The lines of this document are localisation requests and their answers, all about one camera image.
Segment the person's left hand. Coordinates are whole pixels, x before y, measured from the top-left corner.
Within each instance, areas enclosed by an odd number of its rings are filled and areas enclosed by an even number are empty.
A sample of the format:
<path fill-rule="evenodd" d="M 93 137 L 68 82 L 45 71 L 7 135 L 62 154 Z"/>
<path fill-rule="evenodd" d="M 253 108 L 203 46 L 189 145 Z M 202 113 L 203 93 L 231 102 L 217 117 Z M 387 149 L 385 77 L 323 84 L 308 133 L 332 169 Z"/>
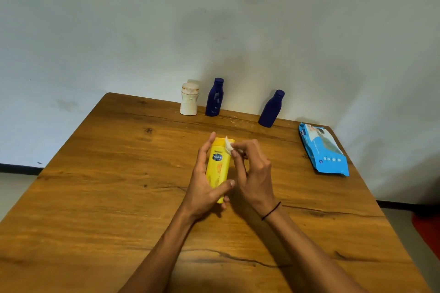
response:
<path fill-rule="evenodd" d="M 216 133 L 212 132 L 208 140 L 200 147 L 189 186 L 179 207 L 179 212 L 189 218 L 192 223 L 202 218 L 214 205 L 217 205 L 217 201 L 210 200 L 212 187 L 206 178 L 206 160 L 215 138 Z M 227 194 L 225 198 L 224 202 L 228 202 Z"/>

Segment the person's right hand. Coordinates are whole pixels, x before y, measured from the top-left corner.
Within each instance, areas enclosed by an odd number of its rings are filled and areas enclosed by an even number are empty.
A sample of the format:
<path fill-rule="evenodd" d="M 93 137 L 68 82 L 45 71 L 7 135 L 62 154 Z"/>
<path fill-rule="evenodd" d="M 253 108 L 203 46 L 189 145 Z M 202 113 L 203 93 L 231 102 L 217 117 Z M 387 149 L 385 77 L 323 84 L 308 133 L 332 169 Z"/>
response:
<path fill-rule="evenodd" d="M 244 152 L 243 156 L 232 153 L 242 196 L 262 217 L 278 203 L 272 186 L 272 164 L 257 140 L 254 152 Z"/>

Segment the white wipe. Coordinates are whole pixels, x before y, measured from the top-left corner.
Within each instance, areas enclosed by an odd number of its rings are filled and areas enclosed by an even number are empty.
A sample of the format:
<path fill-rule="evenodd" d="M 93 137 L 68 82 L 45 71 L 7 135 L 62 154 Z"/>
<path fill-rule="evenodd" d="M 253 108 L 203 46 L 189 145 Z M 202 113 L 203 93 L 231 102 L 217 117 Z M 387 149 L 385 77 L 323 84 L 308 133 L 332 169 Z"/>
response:
<path fill-rule="evenodd" d="M 230 140 L 227 136 L 224 138 L 225 141 L 225 150 L 228 152 L 228 154 L 230 156 L 233 156 L 233 151 L 237 152 L 237 154 L 243 156 L 244 152 L 241 149 L 235 149 L 234 146 L 232 146 L 232 144 L 234 143 L 234 140 Z"/>

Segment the yellow lotion bottle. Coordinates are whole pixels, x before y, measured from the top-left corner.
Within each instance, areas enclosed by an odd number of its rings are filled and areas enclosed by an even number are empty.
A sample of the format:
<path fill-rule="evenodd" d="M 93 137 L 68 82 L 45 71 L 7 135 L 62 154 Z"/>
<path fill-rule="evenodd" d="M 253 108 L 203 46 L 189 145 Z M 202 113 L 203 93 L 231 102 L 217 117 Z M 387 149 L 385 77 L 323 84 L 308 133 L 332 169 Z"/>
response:
<path fill-rule="evenodd" d="M 208 155 L 206 177 L 212 188 L 228 179 L 231 156 L 225 150 L 224 138 L 215 138 Z"/>

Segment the person's left forearm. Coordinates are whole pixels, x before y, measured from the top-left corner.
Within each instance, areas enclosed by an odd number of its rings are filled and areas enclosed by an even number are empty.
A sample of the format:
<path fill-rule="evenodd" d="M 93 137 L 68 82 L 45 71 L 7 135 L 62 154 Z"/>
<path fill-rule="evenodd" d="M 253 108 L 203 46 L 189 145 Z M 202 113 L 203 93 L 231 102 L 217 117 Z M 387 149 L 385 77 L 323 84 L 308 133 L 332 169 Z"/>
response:
<path fill-rule="evenodd" d="M 195 217 L 183 205 L 118 293 L 163 293 Z"/>

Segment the person's right forearm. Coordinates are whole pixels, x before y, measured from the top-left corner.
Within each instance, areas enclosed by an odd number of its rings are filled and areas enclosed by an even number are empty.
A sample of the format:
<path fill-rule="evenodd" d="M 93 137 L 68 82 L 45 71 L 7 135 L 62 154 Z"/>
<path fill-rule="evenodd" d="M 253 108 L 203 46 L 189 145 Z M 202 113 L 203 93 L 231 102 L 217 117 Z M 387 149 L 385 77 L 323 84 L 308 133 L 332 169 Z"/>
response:
<path fill-rule="evenodd" d="M 316 293 L 368 293 L 290 218 L 280 205 L 264 220 Z"/>

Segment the dark blue plain bottle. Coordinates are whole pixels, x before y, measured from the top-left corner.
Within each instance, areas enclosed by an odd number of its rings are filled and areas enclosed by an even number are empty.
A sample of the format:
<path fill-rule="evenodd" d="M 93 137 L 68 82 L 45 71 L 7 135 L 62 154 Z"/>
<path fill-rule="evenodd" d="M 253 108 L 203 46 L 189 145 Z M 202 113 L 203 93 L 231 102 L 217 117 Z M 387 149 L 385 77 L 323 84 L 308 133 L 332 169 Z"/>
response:
<path fill-rule="evenodd" d="M 276 90 L 272 98 L 270 98 L 258 120 L 258 123 L 266 128 L 271 128 L 281 111 L 282 100 L 285 95 L 283 90 Z"/>

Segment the black wrist band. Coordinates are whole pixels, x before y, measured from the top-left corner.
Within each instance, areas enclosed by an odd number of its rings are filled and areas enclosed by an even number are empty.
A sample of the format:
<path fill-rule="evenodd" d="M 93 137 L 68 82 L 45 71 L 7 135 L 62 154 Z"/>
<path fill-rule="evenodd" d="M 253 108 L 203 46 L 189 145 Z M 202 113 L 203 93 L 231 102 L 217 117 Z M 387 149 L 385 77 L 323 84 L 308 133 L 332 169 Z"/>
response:
<path fill-rule="evenodd" d="M 264 221 L 268 216 L 270 216 L 274 211 L 276 211 L 281 204 L 282 202 L 279 201 L 273 209 L 271 209 L 267 214 L 261 217 L 261 220 Z"/>

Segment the dark blue labelled bottle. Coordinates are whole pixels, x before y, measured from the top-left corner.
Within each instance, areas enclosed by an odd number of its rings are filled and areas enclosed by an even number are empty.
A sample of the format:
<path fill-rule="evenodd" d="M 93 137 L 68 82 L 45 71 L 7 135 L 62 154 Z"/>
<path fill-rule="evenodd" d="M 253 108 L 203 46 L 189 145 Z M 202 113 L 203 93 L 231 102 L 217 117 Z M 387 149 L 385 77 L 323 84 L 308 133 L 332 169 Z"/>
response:
<path fill-rule="evenodd" d="M 223 101 L 223 83 L 223 78 L 215 78 L 207 98 L 206 116 L 215 117 L 219 115 Z"/>

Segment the white bottle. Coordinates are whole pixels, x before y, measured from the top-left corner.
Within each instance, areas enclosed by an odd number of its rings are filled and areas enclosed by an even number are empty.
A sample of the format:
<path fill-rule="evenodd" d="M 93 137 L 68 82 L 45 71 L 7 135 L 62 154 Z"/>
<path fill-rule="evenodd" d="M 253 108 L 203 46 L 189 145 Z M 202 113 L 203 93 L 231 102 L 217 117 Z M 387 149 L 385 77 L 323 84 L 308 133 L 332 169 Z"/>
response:
<path fill-rule="evenodd" d="M 180 105 L 180 114 L 186 116 L 195 116 L 198 111 L 199 85 L 197 83 L 187 82 L 181 87 L 182 101 Z"/>

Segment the blue wipes packet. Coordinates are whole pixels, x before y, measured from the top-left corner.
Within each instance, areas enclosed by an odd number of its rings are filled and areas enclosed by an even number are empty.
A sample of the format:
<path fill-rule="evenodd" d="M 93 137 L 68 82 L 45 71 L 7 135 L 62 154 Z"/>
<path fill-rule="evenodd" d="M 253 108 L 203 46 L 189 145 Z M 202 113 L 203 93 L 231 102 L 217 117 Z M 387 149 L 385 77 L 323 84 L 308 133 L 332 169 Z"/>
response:
<path fill-rule="evenodd" d="M 349 176 L 347 158 L 326 128 L 300 123 L 299 134 L 312 166 L 319 173 Z"/>

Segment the red object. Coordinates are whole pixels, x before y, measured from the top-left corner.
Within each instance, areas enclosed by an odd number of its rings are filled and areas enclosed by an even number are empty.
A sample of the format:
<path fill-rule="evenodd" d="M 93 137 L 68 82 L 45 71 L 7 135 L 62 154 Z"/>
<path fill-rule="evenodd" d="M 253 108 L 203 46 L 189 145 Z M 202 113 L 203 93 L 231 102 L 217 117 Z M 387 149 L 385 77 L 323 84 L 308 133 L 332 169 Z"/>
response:
<path fill-rule="evenodd" d="M 412 224 L 440 261 L 440 213 L 413 214 Z"/>

